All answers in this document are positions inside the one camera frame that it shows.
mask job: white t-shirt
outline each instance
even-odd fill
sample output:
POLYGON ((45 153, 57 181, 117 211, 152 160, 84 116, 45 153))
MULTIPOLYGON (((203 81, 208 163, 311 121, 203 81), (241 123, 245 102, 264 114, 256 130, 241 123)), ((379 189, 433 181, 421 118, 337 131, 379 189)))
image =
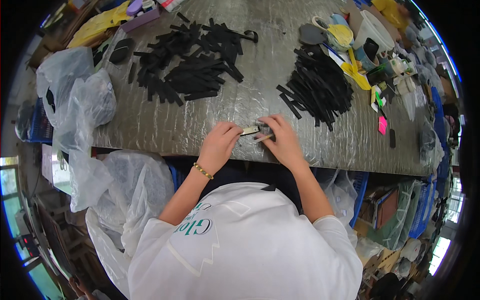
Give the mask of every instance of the white t-shirt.
POLYGON ((362 263, 340 221, 312 225, 265 186, 221 186, 179 226, 150 219, 128 270, 130 299, 355 299, 362 263))

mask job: person in yellow shirt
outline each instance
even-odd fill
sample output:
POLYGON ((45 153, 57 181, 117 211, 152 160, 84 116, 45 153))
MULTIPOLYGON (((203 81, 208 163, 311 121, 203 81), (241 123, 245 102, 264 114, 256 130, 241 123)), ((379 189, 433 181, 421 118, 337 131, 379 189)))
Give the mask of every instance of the person in yellow shirt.
POLYGON ((404 33, 410 24, 411 15, 416 12, 412 2, 406 0, 403 4, 394 0, 372 0, 372 9, 378 10, 395 28, 399 34, 397 40, 401 39, 400 33, 404 33))

